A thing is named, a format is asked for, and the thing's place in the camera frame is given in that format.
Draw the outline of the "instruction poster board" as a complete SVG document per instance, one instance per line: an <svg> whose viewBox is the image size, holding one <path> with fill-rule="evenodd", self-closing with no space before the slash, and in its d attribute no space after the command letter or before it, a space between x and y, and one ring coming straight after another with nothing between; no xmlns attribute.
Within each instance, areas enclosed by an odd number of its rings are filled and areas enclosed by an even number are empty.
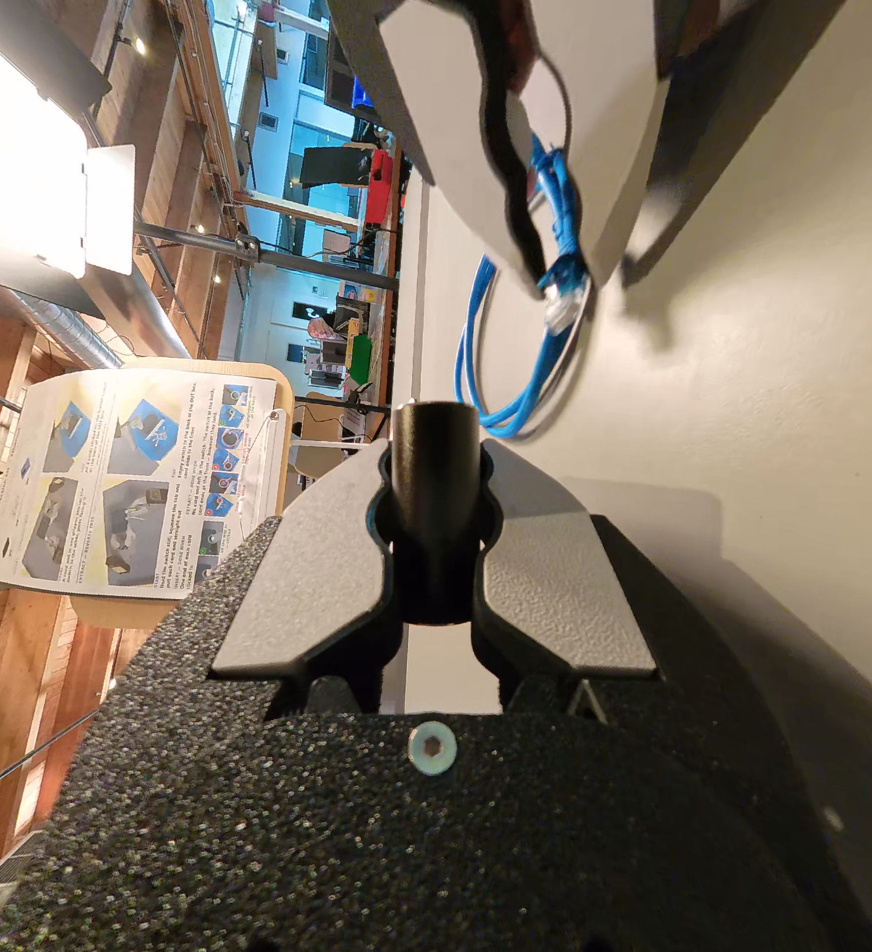
<svg viewBox="0 0 872 952"><path fill-rule="evenodd" d="M156 627L280 514L293 409L262 363L142 358L30 387L0 486L0 589Z"/></svg>

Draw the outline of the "white lamp panel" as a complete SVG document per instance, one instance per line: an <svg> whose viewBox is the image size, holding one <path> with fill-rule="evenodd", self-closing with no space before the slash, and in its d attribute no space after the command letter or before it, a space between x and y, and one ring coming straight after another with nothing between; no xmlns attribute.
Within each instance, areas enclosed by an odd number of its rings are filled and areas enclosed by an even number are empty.
<svg viewBox="0 0 872 952"><path fill-rule="evenodd" d="M132 272L136 150L81 118L110 84L31 2L0 2L0 286L80 308L89 268Z"/></svg>

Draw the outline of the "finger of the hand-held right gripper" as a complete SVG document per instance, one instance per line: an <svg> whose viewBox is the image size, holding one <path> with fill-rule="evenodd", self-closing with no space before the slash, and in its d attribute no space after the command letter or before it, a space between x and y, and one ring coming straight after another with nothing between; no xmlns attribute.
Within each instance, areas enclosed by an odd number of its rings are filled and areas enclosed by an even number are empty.
<svg viewBox="0 0 872 952"><path fill-rule="evenodd" d="M668 94L658 3L525 6L537 56L519 100L539 141L563 151L580 202L580 248L605 285L639 215Z"/></svg>
<svg viewBox="0 0 872 952"><path fill-rule="evenodd" d="M546 271L527 207L530 132L515 109L509 127L507 51L489 2L403 2L379 24L433 183L529 299Z"/></svg>

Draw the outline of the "red box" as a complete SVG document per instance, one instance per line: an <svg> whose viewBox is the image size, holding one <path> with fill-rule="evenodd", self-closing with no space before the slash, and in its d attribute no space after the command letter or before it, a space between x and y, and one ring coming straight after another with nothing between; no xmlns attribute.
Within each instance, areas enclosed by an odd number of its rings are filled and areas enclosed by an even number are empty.
<svg viewBox="0 0 872 952"><path fill-rule="evenodd" d="M390 192L393 180L394 159L385 149L375 149L372 153L371 172L368 184L368 197L365 226L382 226L390 205Z"/></svg>

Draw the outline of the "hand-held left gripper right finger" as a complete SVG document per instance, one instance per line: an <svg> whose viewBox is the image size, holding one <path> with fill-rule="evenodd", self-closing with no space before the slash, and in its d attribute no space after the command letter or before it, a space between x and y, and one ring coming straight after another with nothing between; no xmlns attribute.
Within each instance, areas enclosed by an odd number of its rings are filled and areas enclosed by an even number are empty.
<svg viewBox="0 0 872 952"><path fill-rule="evenodd" d="M484 441L490 538L474 576L474 648L501 681L643 679L657 663L585 506L500 441Z"/></svg>

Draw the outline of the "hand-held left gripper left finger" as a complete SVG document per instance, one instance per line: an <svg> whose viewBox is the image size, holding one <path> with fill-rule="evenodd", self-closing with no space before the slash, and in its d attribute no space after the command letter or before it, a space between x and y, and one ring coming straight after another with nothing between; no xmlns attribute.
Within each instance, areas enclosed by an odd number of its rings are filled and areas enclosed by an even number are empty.
<svg viewBox="0 0 872 952"><path fill-rule="evenodd" d="M396 656L393 555L376 527L389 451L357 451L287 507L212 663L216 678L352 678Z"/></svg>

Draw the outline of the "black ethernet hub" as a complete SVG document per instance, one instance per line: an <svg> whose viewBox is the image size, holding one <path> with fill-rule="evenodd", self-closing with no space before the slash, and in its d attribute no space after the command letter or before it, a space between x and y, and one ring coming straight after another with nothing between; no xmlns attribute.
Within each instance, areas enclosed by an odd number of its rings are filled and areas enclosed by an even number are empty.
<svg viewBox="0 0 872 952"><path fill-rule="evenodd" d="M408 625L471 618L476 569L491 528L474 407L410 402L395 410L390 511L395 588Z"/></svg>

